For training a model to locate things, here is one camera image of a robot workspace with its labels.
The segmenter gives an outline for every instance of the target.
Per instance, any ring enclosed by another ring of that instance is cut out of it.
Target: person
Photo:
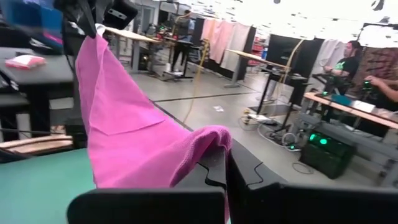
[[[385,80],[372,75],[366,77],[365,80],[370,81],[372,85],[378,87],[390,100],[398,102],[398,91],[391,88],[392,86],[398,87],[398,80]]]
[[[323,69],[332,75],[347,77],[349,80],[352,80],[359,67],[361,52],[362,46],[358,41],[349,41],[344,49],[344,58],[342,58],[334,68],[324,66]]]
[[[189,10],[184,11],[184,16],[182,16],[182,18],[188,19],[188,27],[187,27],[188,30],[187,30],[186,34],[178,35],[178,40],[182,40],[184,42],[191,42],[193,30],[195,29],[195,21],[190,19],[190,14],[191,14],[191,11],[189,11]],[[181,44],[181,43],[175,44],[173,62],[172,62],[172,67],[171,67],[173,72],[176,72],[176,70],[174,69],[174,66],[177,63],[178,56],[180,56],[180,54],[182,54],[182,58],[181,58],[181,66],[182,66],[184,63],[184,60],[187,59],[188,53],[189,53],[189,45]]]
[[[358,70],[361,53],[361,44],[356,40],[349,41],[345,45],[344,57],[338,61],[335,67],[324,66],[323,69],[332,75],[345,77],[347,81],[351,81]],[[338,88],[341,95],[344,95],[347,90],[348,86],[341,86]],[[330,106],[323,105],[321,114],[323,114],[322,119],[329,122],[333,116],[333,109],[331,109]]]

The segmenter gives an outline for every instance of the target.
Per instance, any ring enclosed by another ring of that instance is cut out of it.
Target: monitor
[[[62,13],[53,0],[2,0],[2,16],[7,25],[54,50],[62,50]]]

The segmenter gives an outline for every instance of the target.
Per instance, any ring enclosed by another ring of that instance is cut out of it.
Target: wooden board
[[[245,57],[245,58],[248,58],[248,59],[251,59],[251,60],[255,60],[255,61],[260,62],[260,63],[273,65],[273,66],[278,66],[278,67],[284,68],[285,70],[286,69],[290,70],[290,68],[285,66],[285,65],[280,65],[278,63],[274,63],[274,62],[270,62],[270,61],[264,60],[258,55],[249,54],[249,53],[242,52],[242,51],[239,51],[239,50],[230,50],[230,49],[226,49],[226,50],[229,51],[229,52],[232,52],[232,53],[236,53],[236,54],[238,54],[241,57]]]
[[[64,134],[0,143],[0,147],[5,150],[33,155],[69,146],[72,146],[72,137]]]
[[[154,44],[160,43],[160,41],[158,41],[158,40],[154,40],[154,39],[148,38],[146,36],[133,33],[133,32],[128,31],[128,30],[118,30],[118,29],[111,28],[111,27],[105,27],[105,29],[107,31],[110,31],[110,32],[114,33],[114,34],[120,35],[122,37],[131,39],[131,40],[138,40],[138,41],[143,41],[143,42],[151,42],[151,43],[154,43]]]
[[[350,108],[348,106],[341,105],[339,103],[330,103],[330,100],[315,96],[316,94],[317,93],[305,93],[304,97],[306,97],[306,98],[308,98],[310,100],[319,102],[319,103],[321,103],[323,105],[328,105],[328,106],[331,106],[331,107],[336,108],[338,110],[353,114],[355,116],[359,116],[360,118],[368,119],[370,121],[374,121],[376,123],[385,125],[387,127],[398,129],[398,123],[397,122],[391,121],[391,120],[389,120],[387,118],[381,118],[380,116],[371,115],[369,113],[366,113],[366,112],[363,112],[363,111],[360,111],[360,110],[356,110],[356,109]]]

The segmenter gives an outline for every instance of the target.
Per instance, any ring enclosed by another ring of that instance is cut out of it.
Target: green table surface
[[[86,149],[0,164],[0,224],[64,224],[69,203],[94,189]]]

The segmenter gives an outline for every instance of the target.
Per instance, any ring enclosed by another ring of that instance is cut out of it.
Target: green light
[[[321,144],[328,144],[328,140],[326,140],[326,139],[321,139],[319,142],[320,142]]]
[[[310,141],[312,141],[313,139],[315,139],[316,136],[317,136],[316,134],[311,134],[311,136],[310,136]]]

